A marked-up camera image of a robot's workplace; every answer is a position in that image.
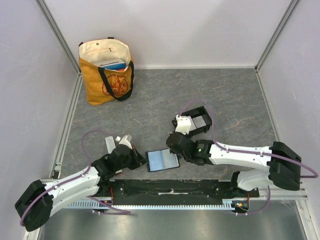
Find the black leather card holder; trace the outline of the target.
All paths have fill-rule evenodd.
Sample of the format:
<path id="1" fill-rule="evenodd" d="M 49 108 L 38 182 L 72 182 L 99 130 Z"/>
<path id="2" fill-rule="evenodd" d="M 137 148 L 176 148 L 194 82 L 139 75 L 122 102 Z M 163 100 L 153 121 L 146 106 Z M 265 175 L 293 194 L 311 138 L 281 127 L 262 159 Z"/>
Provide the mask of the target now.
<path id="1" fill-rule="evenodd" d="M 148 172 L 160 172 L 180 167 L 178 155 L 170 152 L 169 148 L 147 151 L 145 153 Z"/>

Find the black plastic card bin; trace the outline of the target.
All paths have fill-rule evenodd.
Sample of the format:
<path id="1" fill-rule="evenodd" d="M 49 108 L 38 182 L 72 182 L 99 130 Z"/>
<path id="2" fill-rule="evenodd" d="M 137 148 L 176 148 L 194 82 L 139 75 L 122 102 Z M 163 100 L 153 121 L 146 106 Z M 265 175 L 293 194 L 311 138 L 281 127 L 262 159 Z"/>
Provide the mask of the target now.
<path id="1" fill-rule="evenodd" d="M 212 126 L 212 119 L 204 106 L 196 107 L 176 115 L 171 121 L 174 132 L 182 133 L 189 138 L 207 133 Z"/>

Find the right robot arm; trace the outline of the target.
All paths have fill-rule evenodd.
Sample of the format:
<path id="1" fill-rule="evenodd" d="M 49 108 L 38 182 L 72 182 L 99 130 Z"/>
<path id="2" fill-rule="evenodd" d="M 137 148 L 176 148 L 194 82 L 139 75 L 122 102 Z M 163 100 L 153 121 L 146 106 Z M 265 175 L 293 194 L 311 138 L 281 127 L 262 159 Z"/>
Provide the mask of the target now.
<path id="1" fill-rule="evenodd" d="M 272 146 L 243 147 L 214 143 L 212 140 L 192 141 L 187 135 L 174 132 L 167 138 L 166 145 L 172 153 L 198 166 L 235 165 L 250 168 L 250 171 L 233 173 L 229 191 L 235 197 L 268 185 L 288 191 L 300 189 L 302 159 L 279 141 Z"/>

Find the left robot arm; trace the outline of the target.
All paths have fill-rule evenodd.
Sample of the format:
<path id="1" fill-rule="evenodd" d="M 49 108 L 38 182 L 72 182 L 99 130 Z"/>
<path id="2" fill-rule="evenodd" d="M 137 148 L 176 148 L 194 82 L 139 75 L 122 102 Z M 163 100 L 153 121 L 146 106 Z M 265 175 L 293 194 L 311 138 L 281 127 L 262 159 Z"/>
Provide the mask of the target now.
<path id="1" fill-rule="evenodd" d="M 108 182 L 116 172 L 126 168 L 135 170 L 147 162 L 135 147 L 119 144 L 111 153 L 68 177 L 47 183 L 35 180 L 14 205 L 20 225 L 32 232 L 73 202 L 96 194 L 106 196 L 110 192 Z"/>

